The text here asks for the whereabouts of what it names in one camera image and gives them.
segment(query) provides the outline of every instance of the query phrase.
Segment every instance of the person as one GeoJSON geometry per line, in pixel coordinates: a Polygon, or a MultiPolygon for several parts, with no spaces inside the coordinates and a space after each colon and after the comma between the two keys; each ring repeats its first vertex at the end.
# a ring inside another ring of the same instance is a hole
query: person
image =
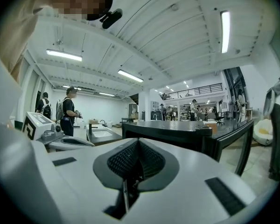
{"type": "Polygon", "coordinates": [[[44,92],[42,94],[42,99],[38,101],[37,107],[36,107],[36,113],[41,113],[48,119],[51,119],[51,104],[48,100],[49,96],[47,92],[44,92]]]}
{"type": "Polygon", "coordinates": [[[196,109],[194,104],[197,103],[195,99],[192,100],[192,103],[190,104],[190,121],[195,121],[195,113],[196,109]]]}
{"type": "Polygon", "coordinates": [[[165,108],[163,104],[161,104],[161,113],[162,113],[163,120],[165,120],[165,108]]]}
{"type": "Polygon", "coordinates": [[[172,116],[173,116],[173,109],[171,108],[171,106],[168,107],[169,109],[169,116],[170,116],[170,120],[172,121],[172,116]]]}
{"type": "Polygon", "coordinates": [[[271,121],[273,126],[273,142],[271,161],[269,168],[269,178],[275,181],[280,180],[280,78],[272,88],[275,92],[275,101],[271,111],[271,121]]]}
{"type": "Polygon", "coordinates": [[[19,72],[28,39],[32,35],[38,13],[51,7],[60,14],[87,19],[105,11],[109,0],[19,0],[0,23],[0,60],[11,76],[19,82],[19,72]]]}
{"type": "Polygon", "coordinates": [[[76,96],[77,90],[71,86],[66,90],[66,97],[63,100],[64,117],[60,120],[60,126],[67,136],[74,136],[75,117],[79,117],[79,114],[75,113],[75,106],[72,101],[76,96]]]}
{"type": "Polygon", "coordinates": [[[238,106],[239,106],[239,118],[238,122],[242,123],[246,119],[246,100],[241,89],[238,90],[238,106]]]}

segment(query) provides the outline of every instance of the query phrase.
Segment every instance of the black table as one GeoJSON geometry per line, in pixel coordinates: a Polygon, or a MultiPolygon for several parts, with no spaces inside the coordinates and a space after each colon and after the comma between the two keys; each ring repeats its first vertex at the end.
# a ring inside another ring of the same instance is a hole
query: black table
{"type": "Polygon", "coordinates": [[[245,135],[243,154],[239,161],[239,170],[236,171],[237,174],[241,175],[250,153],[253,121],[237,124],[235,120],[226,120],[224,126],[216,125],[210,135],[203,135],[199,132],[205,126],[202,121],[140,121],[124,123],[122,134],[123,139],[148,138],[195,150],[217,161],[220,160],[224,148],[245,135]]]}

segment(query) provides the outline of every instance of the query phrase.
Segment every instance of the rectangular black slot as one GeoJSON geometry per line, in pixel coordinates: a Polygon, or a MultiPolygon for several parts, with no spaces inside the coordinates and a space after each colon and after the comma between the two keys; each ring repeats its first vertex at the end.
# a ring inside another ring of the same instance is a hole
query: rectangular black slot
{"type": "Polygon", "coordinates": [[[245,208],[245,204],[219,178],[211,178],[205,182],[229,215],[232,216],[245,208]]]}
{"type": "Polygon", "coordinates": [[[55,167],[57,167],[57,166],[61,166],[63,164],[67,164],[67,163],[74,162],[74,161],[77,161],[77,160],[73,157],[70,157],[70,158],[66,158],[66,159],[55,160],[55,161],[53,161],[53,164],[55,167]]]}

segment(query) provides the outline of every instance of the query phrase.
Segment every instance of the black railing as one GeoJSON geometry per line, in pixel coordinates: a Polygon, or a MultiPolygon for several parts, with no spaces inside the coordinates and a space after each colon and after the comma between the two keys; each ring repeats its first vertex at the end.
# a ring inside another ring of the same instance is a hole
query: black railing
{"type": "Polygon", "coordinates": [[[167,94],[164,93],[161,96],[161,98],[163,100],[178,99],[178,98],[185,98],[185,97],[190,97],[190,96],[195,96],[195,95],[213,93],[213,92],[217,92],[217,91],[223,91],[222,83],[212,84],[212,85],[207,85],[207,86],[202,86],[202,87],[198,87],[198,88],[194,88],[194,89],[177,91],[177,92],[172,92],[172,93],[167,93],[167,94]]]}

